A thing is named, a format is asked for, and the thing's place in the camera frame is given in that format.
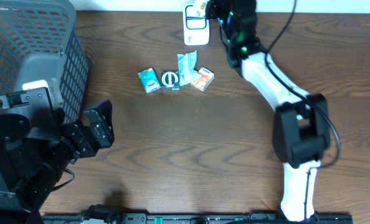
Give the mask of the orange wet sheet package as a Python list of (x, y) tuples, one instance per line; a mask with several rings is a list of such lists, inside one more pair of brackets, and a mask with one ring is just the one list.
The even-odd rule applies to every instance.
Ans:
[(205, 17), (206, 16), (206, 6), (209, 0), (195, 0), (193, 7), (194, 7), (194, 15), (196, 17)]

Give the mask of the green Kleenex tissue pack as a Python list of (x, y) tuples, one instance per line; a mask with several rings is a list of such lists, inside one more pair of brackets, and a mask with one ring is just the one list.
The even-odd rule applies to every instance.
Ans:
[(184, 86), (201, 77), (201, 74), (195, 70), (197, 64), (197, 50), (186, 53), (177, 54), (179, 85)]

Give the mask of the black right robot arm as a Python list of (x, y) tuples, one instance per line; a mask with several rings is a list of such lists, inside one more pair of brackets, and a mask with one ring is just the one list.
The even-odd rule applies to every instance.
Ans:
[(261, 93), (274, 111), (273, 149), (283, 164), (280, 210), (290, 222), (314, 214), (318, 169), (330, 146), (326, 99), (294, 84), (273, 62), (270, 47), (257, 36), (256, 1), (208, 0), (198, 6), (208, 20), (218, 20), (229, 65)]

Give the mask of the small teal tissue pack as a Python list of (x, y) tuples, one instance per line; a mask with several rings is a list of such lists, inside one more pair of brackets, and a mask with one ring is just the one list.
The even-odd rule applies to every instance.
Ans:
[(147, 94), (159, 90), (161, 88), (156, 72), (153, 68), (148, 68), (138, 73), (143, 88)]

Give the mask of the small orange tissue pack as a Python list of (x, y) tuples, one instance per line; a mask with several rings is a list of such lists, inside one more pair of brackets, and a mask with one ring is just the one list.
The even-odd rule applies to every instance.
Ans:
[(200, 77), (193, 80), (191, 85), (200, 91), (204, 91), (209, 86), (211, 81), (213, 81), (215, 73), (206, 67), (201, 67), (198, 71), (198, 74), (200, 74)]

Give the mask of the dark green scrub pad pack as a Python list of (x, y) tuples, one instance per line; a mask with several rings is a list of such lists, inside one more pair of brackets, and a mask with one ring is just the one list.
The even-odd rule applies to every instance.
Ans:
[(161, 89), (163, 91), (179, 91), (179, 75), (176, 71), (161, 72)]

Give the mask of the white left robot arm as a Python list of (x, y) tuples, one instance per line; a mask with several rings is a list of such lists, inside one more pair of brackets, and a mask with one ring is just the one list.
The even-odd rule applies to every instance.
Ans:
[(0, 223), (43, 223), (39, 210), (68, 165), (112, 146), (112, 112), (110, 100), (85, 110), (89, 126), (64, 123), (51, 106), (0, 115)]

